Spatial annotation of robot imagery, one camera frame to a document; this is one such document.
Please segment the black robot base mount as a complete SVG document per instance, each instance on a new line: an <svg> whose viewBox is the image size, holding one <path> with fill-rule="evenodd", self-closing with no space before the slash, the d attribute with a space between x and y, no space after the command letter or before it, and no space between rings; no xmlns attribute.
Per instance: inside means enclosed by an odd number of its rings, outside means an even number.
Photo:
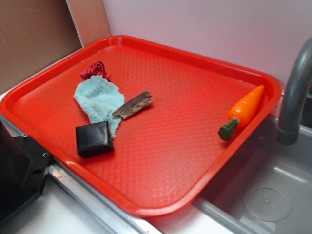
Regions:
<svg viewBox="0 0 312 234"><path fill-rule="evenodd" d="M51 153L27 134L11 136L0 124L0 224L38 199Z"/></svg>

